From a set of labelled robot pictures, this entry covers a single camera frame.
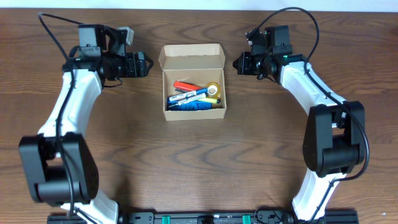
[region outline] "white wall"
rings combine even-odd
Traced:
[[[0,7],[398,12],[398,0],[0,0]]]

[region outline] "open cardboard box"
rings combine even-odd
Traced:
[[[225,55],[220,44],[166,45],[159,55],[163,70],[163,112],[166,121],[224,118],[226,98],[224,87]],[[167,98],[180,94],[174,82],[181,81],[206,87],[209,82],[220,85],[219,108],[201,111],[168,111]]]

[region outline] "box lid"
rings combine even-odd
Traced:
[[[225,55],[220,44],[165,45],[159,62],[163,71],[223,69]]]

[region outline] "red object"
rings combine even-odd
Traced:
[[[193,91],[193,90],[200,90],[203,89],[203,87],[185,83],[185,82],[180,82],[180,81],[175,81],[174,82],[174,88],[178,88],[180,90],[185,90],[185,91]]]

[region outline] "wooden table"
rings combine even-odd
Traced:
[[[45,123],[61,84],[61,53],[37,19],[39,9],[0,10],[0,223],[43,223],[59,208],[34,203],[18,152],[23,135]],[[125,79],[96,100],[86,141],[99,168],[100,189],[123,206],[158,212],[285,207],[306,171],[302,142],[307,115],[269,80],[236,74],[232,61],[249,50],[244,33],[270,12],[46,9],[89,24],[129,26],[134,50],[157,60],[163,45],[220,43],[226,55],[225,119],[166,122],[162,75]],[[329,208],[355,208],[361,223],[398,222],[398,14],[314,12],[320,42],[318,75],[366,110],[371,162],[342,183]],[[76,26],[46,19],[65,49]],[[310,19],[285,12],[268,25],[289,25],[294,52],[308,55]]]

